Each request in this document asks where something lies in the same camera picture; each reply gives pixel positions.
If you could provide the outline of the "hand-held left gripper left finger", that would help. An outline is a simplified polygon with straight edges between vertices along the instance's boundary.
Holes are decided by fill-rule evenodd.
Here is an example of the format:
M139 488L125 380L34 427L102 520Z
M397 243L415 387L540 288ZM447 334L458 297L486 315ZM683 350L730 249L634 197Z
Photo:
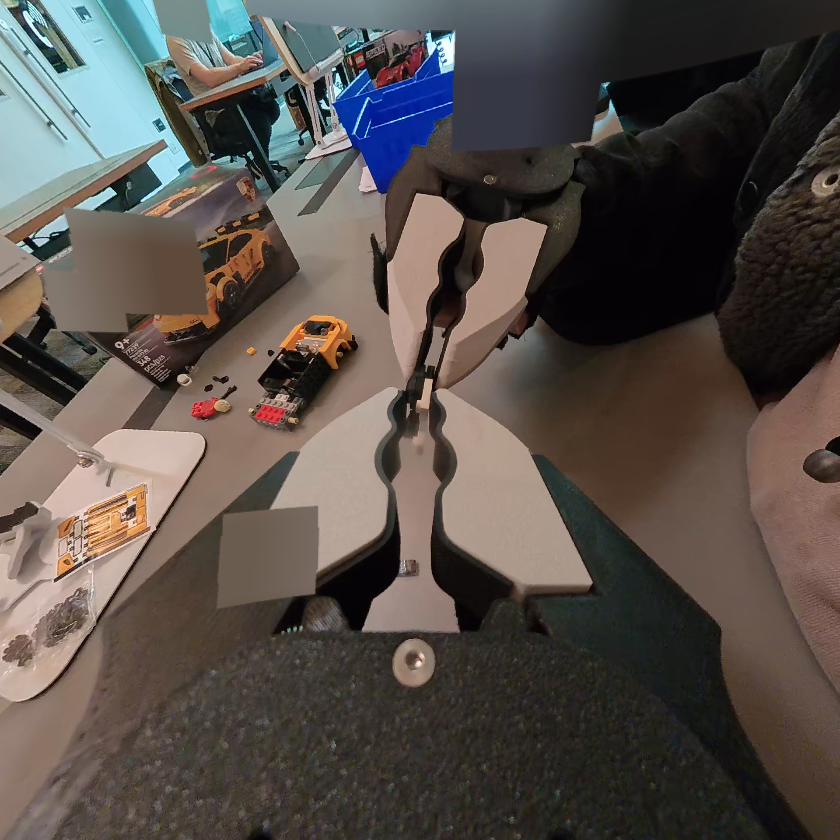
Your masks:
M385 536L391 482L382 457L396 426L398 389L386 387L334 419L301 448L272 508L318 510L317 578L327 580Z

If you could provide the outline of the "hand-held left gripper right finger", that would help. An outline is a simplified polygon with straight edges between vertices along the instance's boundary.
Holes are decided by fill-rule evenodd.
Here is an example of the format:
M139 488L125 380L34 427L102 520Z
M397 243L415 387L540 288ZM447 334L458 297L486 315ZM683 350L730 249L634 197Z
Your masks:
M516 595L588 593L592 578L528 447L451 391L436 391L455 455L443 534Z

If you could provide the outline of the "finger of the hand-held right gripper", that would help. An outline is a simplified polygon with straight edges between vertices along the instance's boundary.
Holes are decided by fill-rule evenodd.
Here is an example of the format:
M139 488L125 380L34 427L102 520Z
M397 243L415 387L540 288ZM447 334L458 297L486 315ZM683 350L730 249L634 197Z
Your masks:
M464 313L449 334L437 368L438 389L448 389L479 367L523 313L547 229L527 218L487 227L480 242L483 269L465 292Z
M407 380L426 358L431 305L446 287L441 265L464 226L462 214L441 196L415 194L392 260L387 265L388 318L396 358Z

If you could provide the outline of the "black plate with white studs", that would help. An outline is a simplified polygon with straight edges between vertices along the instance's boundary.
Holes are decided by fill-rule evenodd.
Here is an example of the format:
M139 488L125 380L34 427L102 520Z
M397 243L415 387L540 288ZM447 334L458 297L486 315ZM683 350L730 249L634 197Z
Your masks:
M431 402L434 392L434 368L421 362L406 388L404 437L416 455L424 453L430 428Z

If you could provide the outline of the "person's right forearm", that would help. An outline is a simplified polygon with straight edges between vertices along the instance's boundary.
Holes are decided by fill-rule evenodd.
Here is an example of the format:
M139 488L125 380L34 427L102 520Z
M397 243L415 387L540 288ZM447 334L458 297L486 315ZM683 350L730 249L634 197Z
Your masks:
M579 232L543 287L540 318L583 345L635 340L712 311L742 180L790 82L792 45L663 125L585 146Z

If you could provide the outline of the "partly built lego car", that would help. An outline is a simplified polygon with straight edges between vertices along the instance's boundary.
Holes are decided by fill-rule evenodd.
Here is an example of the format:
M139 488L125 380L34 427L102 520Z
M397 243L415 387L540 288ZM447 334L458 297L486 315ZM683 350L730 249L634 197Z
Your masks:
M264 427L297 426L343 358L357 349L348 323L340 318L312 316L300 322L258 378L263 395L249 415Z

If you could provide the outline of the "yellow car lego box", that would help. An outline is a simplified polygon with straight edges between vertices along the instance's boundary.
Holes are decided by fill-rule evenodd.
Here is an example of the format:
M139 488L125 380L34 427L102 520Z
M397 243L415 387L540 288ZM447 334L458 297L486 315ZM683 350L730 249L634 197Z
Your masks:
M70 246L41 275L52 319L159 386L299 271L244 166L206 165L127 212L66 218Z

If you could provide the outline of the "black lego box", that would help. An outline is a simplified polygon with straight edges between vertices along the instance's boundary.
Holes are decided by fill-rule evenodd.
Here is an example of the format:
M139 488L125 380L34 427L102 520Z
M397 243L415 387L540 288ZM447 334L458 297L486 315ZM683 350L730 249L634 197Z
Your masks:
M427 58L427 32L391 29L351 51L345 62L378 90L414 78Z

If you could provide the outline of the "pile of grey lego pieces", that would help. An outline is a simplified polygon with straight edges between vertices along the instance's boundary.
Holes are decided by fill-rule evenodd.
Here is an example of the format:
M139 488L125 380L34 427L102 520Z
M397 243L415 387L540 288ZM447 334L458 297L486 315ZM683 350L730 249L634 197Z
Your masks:
M80 633L91 624L92 618L91 586L80 586L42 615L34 629L8 639L3 647L2 662L24 668L43 651Z

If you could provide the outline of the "person's right hand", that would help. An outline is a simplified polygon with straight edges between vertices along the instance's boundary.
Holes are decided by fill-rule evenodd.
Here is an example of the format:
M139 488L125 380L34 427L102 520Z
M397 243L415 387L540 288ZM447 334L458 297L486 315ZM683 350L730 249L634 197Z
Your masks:
M534 325L539 316L541 307L542 302L540 299L536 297L529 299L526 307L511 324L507 335L499 342L498 349L503 349L509 339L519 340L523 334Z

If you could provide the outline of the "blue storage bin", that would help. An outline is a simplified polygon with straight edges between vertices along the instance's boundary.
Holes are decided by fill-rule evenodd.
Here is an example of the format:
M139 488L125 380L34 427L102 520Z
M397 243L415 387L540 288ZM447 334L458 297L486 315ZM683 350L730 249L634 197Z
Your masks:
M375 84L366 69L350 81L334 103L341 127L351 139L361 111L368 99L375 93Z
M425 146L435 124L453 111L454 73L415 77L365 93L350 139L376 190L387 193L414 146Z

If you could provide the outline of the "dark tape strip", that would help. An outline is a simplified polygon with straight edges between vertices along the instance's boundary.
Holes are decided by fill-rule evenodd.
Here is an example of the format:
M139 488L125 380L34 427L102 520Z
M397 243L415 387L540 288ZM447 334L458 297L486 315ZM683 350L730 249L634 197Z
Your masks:
M321 209L345 174L351 169L358 156L359 152L357 150L350 150L341 158L340 163L337 163L322 180L314 196L300 210L298 213L300 217L313 215Z

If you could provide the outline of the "white rounded mat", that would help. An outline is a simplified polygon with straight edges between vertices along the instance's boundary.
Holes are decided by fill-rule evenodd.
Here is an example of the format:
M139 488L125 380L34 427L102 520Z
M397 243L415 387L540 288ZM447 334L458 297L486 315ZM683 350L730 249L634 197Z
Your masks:
M67 669L192 477L205 454L206 441L196 433L122 429L102 438L94 448L117 466L112 486L105 487L104 476L98 475L95 469L77 466L42 504L52 513L50 525L27 551L18 577L8 580L2 576L2 651L8 639L34 629L42 615L80 586L91 586L91 624L59 646L43 651L24 668L2 662L3 700L33 699ZM152 531L55 582L58 524L90 505L144 482L150 485Z

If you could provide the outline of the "orange sticker sheet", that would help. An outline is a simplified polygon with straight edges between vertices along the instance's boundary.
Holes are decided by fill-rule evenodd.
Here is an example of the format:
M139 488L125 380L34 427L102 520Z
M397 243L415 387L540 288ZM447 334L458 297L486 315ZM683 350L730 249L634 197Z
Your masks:
M144 482L61 521L56 530L54 581L150 533L150 493Z

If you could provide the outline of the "dark board on stand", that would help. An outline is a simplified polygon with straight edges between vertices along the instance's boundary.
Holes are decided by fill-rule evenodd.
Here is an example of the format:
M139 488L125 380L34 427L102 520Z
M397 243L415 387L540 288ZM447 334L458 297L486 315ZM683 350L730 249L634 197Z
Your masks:
M250 15L262 46L276 55L289 78L275 85L278 92L299 88L306 97L315 148L308 158L350 147L335 109L334 71L343 63L343 50L333 28L322 24L292 24L276 18Z

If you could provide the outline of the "wooden office desk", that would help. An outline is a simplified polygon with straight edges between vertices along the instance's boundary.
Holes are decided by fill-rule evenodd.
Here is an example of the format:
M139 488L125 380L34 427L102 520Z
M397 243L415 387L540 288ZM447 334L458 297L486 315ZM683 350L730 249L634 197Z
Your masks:
M39 264L45 262L46 257L39 254L34 241L38 231L56 221L67 208L77 207L110 187L116 193L118 210L136 206L160 185L148 163L166 148L166 142L156 140L58 176L2 207L2 235L17 245L26 244ZM1 367L3 372L65 406L87 379L41 347L48 331L55 327L43 298L35 315L1 344Z
M286 65L281 59L278 59L266 66L229 80L223 85L214 87L201 96L183 102L179 106L183 113L202 112L205 109L227 109L231 111L234 125L238 126L238 136L250 153L250 157L256 162L272 193L280 189L280 182L276 177L277 171L271 166L266 149L259 141L251 121L243 110L242 101L248 91L271 83L284 72L287 72Z

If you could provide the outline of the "dark fleece jacket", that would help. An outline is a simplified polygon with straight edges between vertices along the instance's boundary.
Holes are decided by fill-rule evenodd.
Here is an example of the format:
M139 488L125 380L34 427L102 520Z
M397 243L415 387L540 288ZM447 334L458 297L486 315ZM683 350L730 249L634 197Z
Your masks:
M779 100L740 187L742 238L717 311L726 355L759 397L789 391L838 345L838 32L768 93Z

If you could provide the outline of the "office chair with jacket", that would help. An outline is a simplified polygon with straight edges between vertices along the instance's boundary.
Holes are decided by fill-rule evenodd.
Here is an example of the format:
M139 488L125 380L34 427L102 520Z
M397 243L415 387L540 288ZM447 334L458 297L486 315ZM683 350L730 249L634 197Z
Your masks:
M192 98L172 59L158 59L143 65L145 75L175 137L195 167L209 162L210 153L202 129L181 105Z

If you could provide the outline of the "white metal post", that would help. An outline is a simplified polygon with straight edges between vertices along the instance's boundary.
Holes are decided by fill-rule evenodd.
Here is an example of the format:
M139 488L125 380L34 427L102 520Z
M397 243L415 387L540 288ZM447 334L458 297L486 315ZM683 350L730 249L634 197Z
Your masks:
M117 466L102 452L86 444L78 436L56 426L51 420L3 390L1 391L1 406L2 422L16 433L30 438L36 437L38 433L47 434L74 453L80 468L95 469L98 475L104 476L104 486L108 488L112 486L112 478Z

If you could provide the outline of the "white plastic bracket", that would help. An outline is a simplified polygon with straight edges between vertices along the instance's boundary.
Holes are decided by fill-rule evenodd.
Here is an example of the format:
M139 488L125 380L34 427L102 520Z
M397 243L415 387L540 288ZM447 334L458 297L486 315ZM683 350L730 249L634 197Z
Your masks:
M1 517L1 572L8 580L18 577L33 543L52 521L51 511L33 501Z

